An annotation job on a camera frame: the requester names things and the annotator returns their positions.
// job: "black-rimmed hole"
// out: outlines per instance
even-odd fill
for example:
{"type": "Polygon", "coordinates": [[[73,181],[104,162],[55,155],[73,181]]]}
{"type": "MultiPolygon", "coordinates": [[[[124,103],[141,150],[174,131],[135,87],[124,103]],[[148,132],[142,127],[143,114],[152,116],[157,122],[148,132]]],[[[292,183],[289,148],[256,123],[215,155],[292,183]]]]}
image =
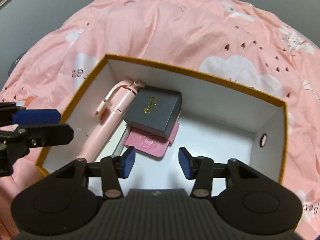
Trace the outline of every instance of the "black-rimmed hole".
{"type": "Polygon", "coordinates": [[[264,133],[261,135],[261,138],[260,138],[260,142],[259,142],[259,146],[260,148],[264,147],[267,143],[267,135],[264,133]]]}

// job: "pink selfie stick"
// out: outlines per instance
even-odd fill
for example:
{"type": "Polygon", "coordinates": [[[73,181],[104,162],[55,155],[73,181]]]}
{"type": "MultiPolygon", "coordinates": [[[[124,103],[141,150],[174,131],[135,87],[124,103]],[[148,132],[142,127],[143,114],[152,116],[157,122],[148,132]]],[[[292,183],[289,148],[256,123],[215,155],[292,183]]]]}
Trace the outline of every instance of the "pink selfie stick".
{"type": "Polygon", "coordinates": [[[138,89],[143,87],[139,81],[125,80],[111,89],[94,113],[99,118],[99,123],[77,158],[86,158],[89,162],[95,159],[135,99],[138,89]]]}

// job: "gray floor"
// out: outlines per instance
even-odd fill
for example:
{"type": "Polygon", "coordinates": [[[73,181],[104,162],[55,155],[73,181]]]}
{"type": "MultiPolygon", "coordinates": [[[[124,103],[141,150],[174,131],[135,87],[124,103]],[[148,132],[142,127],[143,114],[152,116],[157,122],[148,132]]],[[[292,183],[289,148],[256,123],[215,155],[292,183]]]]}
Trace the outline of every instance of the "gray floor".
{"type": "MultiPolygon", "coordinates": [[[[12,0],[0,7],[0,87],[14,59],[93,0],[12,0]]],[[[320,45],[320,0],[242,0],[276,14],[320,45]]]]}

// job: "pink bedsheet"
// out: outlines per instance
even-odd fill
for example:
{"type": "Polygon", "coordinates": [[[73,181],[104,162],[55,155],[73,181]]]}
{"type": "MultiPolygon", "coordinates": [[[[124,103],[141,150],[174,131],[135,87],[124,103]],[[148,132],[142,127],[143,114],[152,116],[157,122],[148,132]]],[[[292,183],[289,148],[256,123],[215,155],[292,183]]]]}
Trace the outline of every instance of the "pink bedsheet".
{"type": "MultiPolygon", "coordinates": [[[[320,50],[274,14],[237,0],[95,0],[19,62],[0,100],[62,112],[105,53],[211,73],[285,100],[289,147],[284,185],[303,203],[297,232],[320,233],[320,50]]],[[[0,178],[0,235],[17,228],[14,196],[41,178],[39,150],[0,178]]]]}

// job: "small dark gray box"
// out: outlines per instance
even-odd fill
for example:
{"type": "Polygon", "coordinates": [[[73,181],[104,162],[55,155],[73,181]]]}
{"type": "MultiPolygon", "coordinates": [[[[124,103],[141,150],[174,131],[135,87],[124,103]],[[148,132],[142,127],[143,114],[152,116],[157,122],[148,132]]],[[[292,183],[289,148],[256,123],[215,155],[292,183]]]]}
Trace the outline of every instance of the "small dark gray box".
{"type": "Polygon", "coordinates": [[[124,115],[128,125],[168,138],[182,104],[180,92],[146,86],[124,115]]]}

